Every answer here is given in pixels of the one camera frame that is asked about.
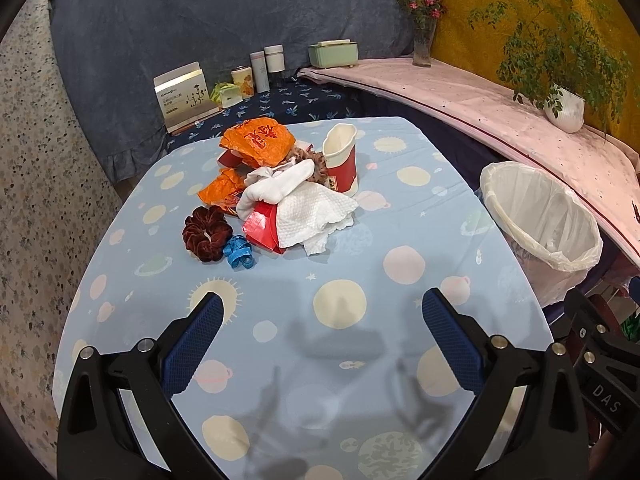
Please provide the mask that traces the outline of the green plant white pot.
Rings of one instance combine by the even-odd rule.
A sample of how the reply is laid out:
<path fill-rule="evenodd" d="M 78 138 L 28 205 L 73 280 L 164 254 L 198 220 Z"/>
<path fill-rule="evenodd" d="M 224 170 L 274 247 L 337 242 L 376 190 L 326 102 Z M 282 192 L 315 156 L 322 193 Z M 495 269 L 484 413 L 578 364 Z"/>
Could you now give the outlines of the green plant white pot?
<path fill-rule="evenodd" d="M 468 24 L 511 27 L 496 74 L 515 102 L 558 118 L 567 109 L 561 92 L 570 92 L 608 130 L 622 119 L 629 92 L 639 89 L 629 54 L 608 46 L 599 30 L 608 14 L 597 0 L 495 0 L 472 9 Z"/>

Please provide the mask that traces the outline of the red white paper cup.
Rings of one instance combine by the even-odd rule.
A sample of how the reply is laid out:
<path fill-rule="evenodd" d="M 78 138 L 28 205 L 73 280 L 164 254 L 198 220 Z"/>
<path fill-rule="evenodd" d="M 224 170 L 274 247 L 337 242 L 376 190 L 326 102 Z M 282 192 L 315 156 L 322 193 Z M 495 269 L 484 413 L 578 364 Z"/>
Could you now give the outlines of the red white paper cup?
<path fill-rule="evenodd" d="M 356 136 L 355 126 L 337 124 L 328 132 L 322 144 L 328 173 L 326 185 L 347 196 L 354 196 L 358 192 Z"/>

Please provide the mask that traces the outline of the grey blue hanging blanket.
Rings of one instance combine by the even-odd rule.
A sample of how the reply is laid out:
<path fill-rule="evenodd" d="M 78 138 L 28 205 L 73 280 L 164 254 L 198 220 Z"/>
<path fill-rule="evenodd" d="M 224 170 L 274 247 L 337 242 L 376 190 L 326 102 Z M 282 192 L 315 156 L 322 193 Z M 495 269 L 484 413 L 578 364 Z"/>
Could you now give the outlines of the grey blue hanging blanket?
<path fill-rule="evenodd" d="M 165 127 L 157 76 L 198 63 L 208 84 L 280 44 L 285 66 L 320 40 L 350 39 L 365 58 L 412 45 L 396 0 L 50 0 L 58 68 L 82 131 L 112 182 L 160 157 Z"/>

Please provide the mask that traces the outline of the white lined trash bin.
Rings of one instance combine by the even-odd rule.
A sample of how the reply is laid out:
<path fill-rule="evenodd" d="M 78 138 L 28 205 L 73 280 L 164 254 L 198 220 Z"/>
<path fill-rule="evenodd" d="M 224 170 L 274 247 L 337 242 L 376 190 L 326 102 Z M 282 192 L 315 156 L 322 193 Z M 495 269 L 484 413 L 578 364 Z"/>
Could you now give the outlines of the white lined trash bin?
<path fill-rule="evenodd" d="M 480 192 L 541 306 L 563 300 L 600 261 L 596 218 L 548 172 L 493 162 L 480 173 Z"/>

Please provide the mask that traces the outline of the orange plastic snack bag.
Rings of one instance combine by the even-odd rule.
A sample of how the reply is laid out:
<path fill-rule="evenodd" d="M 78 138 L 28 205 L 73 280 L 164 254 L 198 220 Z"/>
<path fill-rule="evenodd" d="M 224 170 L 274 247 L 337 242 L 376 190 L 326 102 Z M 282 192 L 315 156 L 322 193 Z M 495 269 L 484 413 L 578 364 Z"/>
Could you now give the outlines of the orange plastic snack bag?
<path fill-rule="evenodd" d="M 256 169 L 278 166 L 295 142 L 295 136 L 280 122 L 258 117 L 227 129 L 219 145 L 235 152 L 245 165 Z"/>

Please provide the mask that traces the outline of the pink dotted scrunchie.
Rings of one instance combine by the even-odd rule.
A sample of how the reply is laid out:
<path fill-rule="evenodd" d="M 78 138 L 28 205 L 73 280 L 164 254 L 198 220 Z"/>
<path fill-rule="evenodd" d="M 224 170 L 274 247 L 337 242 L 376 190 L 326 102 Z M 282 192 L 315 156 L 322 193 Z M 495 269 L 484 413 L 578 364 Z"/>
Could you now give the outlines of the pink dotted scrunchie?
<path fill-rule="evenodd" d="M 300 146 L 294 144 L 288 152 L 286 159 L 293 159 L 294 162 L 311 160 L 314 163 L 314 169 L 311 171 L 311 175 L 306 179 L 306 181 L 324 185 L 327 188 L 333 188 L 333 183 L 329 176 L 329 169 L 328 166 L 326 166 L 326 158 L 321 152 L 316 152 L 311 145 Z"/>

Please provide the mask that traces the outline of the white sock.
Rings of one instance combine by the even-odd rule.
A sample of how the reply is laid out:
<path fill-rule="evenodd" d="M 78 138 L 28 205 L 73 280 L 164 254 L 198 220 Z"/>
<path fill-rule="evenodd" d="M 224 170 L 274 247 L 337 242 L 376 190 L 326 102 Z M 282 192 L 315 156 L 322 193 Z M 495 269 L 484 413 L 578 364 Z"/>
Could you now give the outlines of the white sock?
<path fill-rule="evenodd" d="M 313 169 L 314 163 L 305 160 L 288 165 L 281 171 L 273 172 L 271 168 L 260 167 L 251 172 L 245 179 L 246 188 L 236 206 L 236 214 L 244 221 L 258 202 L 277 205 L 305 182 Z"/>

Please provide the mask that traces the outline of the orange wrapper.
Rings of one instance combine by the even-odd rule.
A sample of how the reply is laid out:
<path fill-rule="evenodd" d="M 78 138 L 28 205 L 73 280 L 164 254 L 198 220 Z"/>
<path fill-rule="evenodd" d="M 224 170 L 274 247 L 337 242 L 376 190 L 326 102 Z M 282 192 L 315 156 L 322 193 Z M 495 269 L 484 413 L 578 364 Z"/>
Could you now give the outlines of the orange wrapper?
<path fill-rule="evenodd" d="M 226 214 L 236 215 L 236 206 L 245 190 L 245 178 L 233 168 L 222 168 L 218 176 L 198 191 L 198 198 L 206 206 L 216 206 Z"/>

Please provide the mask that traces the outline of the blue hair clip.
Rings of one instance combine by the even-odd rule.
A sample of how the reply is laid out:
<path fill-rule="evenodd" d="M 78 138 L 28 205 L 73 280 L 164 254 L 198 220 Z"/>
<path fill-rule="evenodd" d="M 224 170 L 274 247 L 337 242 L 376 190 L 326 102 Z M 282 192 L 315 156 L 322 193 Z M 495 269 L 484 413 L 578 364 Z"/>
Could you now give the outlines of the blue hair clip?
<path fill-rule="evenodd" d="M 240 266 L 244 269 L 251 269 L 255 265 L 252 245 L 242 235 L 233 235 L 224 245 L 222 251 L 232 269 L 237 269 Z"/>

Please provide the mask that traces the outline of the glass vase pink flowers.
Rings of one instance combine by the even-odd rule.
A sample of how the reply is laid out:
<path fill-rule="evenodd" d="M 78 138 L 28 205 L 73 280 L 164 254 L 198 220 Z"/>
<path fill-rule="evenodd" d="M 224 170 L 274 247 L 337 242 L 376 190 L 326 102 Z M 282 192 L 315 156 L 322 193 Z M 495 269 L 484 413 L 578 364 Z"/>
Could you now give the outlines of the glass vase pink flowers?
<path fill-rule="evenodd" d="M 415 66 L 431 66 L 431 47 L 438 21 L 446 14 L 444 0 L 396 0 L 409 15 L 413 28 L 412 62 Z"/>

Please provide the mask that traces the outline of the blue planet pattern tablecloth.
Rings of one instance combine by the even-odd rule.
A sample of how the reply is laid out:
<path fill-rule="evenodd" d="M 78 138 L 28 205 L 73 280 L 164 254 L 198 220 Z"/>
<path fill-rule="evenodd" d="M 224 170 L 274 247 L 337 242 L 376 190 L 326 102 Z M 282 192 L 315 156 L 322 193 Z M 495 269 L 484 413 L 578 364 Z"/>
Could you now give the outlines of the blue planet pattern tablecloth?
<path fill-rule="evenodd" d="M 224 326 L 175 406 L 232 479 L 414 479 L 472 401 L 421 313 L 436 287 L 488 334 L 542 350 L 551 333 L 502 234 L 408 120 L 356 121 L 354 222 L 308 256 L 250 269 L 186 251 L 184 220 L 218 174 L 203 140 L 159 160 L 107 229 L 67 315 L 52 396 L 78 352 L 132 348 L 208 292 Z"/>

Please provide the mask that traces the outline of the tall white bottle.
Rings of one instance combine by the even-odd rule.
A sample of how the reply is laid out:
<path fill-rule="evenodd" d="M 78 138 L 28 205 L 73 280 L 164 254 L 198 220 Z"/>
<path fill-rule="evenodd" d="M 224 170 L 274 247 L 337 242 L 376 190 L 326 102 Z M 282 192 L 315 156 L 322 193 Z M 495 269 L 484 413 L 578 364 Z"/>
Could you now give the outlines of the tall white bottle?
<path fill-rule="evenodd" d="M 252 64 L 256 92 L 268 92 L 270 87 L 265 53 L 262 51 L 252 52 L 250 54 L 250 64 Z"/>

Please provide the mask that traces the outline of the white paper towel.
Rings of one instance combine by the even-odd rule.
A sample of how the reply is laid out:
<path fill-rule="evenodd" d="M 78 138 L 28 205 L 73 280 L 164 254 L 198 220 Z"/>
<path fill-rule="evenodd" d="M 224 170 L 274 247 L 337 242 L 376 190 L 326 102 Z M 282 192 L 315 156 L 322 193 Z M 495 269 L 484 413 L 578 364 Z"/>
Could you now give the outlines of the white paper towel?
<path fill-rule="evenodd" d="M 329 236 L 354 224 L 353 198 L 317 183 L 303 182 L 278 203 L 276 227 L 280 248 L 302 245 L 308 256 L 326 251 Z"/>

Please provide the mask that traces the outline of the green white small packet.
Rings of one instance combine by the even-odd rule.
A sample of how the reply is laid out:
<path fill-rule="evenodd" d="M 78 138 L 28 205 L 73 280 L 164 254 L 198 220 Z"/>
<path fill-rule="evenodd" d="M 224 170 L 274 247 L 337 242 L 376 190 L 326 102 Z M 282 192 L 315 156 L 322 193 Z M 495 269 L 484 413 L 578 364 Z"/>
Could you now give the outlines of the green white small packet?
<path fill-rule="evenodd" d="M 241 88 L 230 82 L 218 82 L 214 87 L 210 99 L 223 110 L 238 105 L 243 101 Z"/>

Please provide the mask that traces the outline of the dark red velvet scrunchie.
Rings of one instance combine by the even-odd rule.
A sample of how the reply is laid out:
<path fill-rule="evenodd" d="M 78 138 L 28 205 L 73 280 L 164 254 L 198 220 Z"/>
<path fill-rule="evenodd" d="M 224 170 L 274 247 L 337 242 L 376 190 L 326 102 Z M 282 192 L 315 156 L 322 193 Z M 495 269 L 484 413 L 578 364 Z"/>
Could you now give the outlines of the dark red velvet scrunchie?
<path fill-rule="evenodd" d="M 215 262 L 224 256 L 224 246 L 231 240 L 232 227 L 218 206 L 199 206 L 184 220 L 184 247 L 201 262 Z"/>

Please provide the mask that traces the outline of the mint green tissue box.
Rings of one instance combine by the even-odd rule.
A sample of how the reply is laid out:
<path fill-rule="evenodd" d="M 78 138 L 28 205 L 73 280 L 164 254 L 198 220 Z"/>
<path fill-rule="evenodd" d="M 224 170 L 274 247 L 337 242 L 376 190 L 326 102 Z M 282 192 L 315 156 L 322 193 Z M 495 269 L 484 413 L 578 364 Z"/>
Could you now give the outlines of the mint green tissue box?
<path fill-rule="evenodd" d="M 314 68 L 352 67 L 358 64 L 358 44 L 349 39 L 323 40 L 308 47 Z"/>

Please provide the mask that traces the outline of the pink shelf cloth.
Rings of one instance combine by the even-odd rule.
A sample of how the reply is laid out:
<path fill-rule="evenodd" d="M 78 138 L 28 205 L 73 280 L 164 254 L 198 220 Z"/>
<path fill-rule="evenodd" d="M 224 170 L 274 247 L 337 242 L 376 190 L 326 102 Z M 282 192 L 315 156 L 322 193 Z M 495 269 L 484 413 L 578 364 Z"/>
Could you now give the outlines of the pink shelf cloth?
<path fill-rule="evenodd" d="M 540 110 L 513 101 L 511 90 L 439 61 L 419 67 L 410 58 L 379 58 L 306 67 L 299 76 L 384 96 L 546 170 L 575 192 L 630 262 L 639 261 L 639 156 L 614 136 L 589 126 L 566 133 Z"/>

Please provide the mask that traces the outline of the white round jar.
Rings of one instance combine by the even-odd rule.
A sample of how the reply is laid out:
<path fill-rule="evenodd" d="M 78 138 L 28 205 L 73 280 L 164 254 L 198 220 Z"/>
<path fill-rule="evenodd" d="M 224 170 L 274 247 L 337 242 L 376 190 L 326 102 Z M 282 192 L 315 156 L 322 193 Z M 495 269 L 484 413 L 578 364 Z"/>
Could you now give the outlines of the white round jar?
<path fill-rule="evenodd" d="M 264 55 L 268 73 L 277 74 L 285 71 L 285 59 L 282 44 L 274 44 L 273 46 L 264 47 Z"/>

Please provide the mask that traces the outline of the navy floral cloth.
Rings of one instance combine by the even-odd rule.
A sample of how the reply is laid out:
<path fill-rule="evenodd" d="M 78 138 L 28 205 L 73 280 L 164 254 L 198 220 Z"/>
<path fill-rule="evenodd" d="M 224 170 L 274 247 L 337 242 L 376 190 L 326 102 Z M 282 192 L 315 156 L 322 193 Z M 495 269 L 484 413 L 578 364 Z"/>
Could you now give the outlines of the navy floral cloth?
<path fill-rule="evenodd" d="M 288 78 L 281 87 L 255 94 L 216 115 L 198 119 L 177 134 L 168 134 L 167 153 L 186 144 L 221 136 L 228 128 L 246 120 L 268 117 L 283 125 L 318 120 L 354 118 L 363 115 L 358 93 L 338 84 L 315 84 L 304 78 Z"/>

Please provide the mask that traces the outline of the red plastic wrapper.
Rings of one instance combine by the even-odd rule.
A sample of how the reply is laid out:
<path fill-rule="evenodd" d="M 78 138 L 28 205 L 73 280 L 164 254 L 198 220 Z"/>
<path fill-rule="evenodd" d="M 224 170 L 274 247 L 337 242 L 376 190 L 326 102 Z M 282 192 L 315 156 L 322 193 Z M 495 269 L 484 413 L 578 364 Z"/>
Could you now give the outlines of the red plastic wrapper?
<path fill-rule="evenodd" d="M 243 223 L 243 232 L 250 244 L 282 255 L 284 249 L 279 245 L 277 209 L 277 205 L 256 203 L 254 210 Z"/>

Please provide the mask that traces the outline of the white open cardboard box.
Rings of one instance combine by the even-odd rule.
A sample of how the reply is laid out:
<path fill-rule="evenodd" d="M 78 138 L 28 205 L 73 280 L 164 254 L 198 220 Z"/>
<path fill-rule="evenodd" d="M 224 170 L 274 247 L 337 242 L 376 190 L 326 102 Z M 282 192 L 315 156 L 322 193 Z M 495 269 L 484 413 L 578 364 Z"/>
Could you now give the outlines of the white open cardboard box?
<path fill-rule="evenodd" d="M 170 134 L 220 112 L 220 107 L 210 98 L 199 62 L 154 77 L 153 86 Z"/>

